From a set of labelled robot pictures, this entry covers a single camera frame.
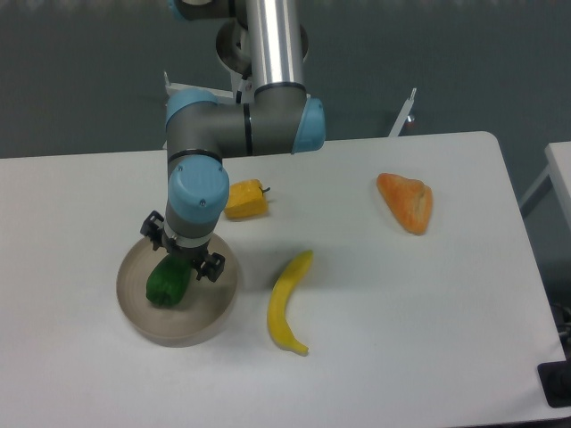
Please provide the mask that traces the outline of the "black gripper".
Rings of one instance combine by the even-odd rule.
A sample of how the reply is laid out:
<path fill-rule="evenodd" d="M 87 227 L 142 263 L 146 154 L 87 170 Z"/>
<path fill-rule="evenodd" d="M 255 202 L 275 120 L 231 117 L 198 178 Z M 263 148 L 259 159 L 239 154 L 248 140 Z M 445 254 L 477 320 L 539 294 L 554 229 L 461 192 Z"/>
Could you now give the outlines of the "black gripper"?
<path fill-rule="evenodd" d="M 169 255 L 192 263 L 197 281 L 206 278 L 216 283 L 224 272 L 225 257 L 216 252 L 208 253 L 209 242 L 193 247 L 182 246 L 175 239 L 163 235 L 163 226 L 164 217 L 153 210 L 144 220 L 140 234 L 150 240 L 154 250 L 164 247 Z"/>

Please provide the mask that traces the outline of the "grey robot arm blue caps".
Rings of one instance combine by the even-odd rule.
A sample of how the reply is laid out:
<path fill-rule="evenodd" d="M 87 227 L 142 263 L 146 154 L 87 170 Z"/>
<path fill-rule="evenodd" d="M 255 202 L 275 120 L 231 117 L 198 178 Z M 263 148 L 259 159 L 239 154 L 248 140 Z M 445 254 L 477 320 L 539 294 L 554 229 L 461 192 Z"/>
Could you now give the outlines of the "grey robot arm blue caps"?
<path fill-rule="evenodd" d="M 153 248 L 182 259 L 199 278 L 218 280 L 225 259 L 209 252 L 229 196 L 226 158 L 317 151 L 325 143 L 322 102 L 303 82 L 302 25 L 295 1 L 172 1 L 181 18 L 227 18 L 246 32 L 243 77 L 253 100 L 221 103 L 208 89 L 188 88 L 166 106 L 168 200 L 141 227 Z"/>

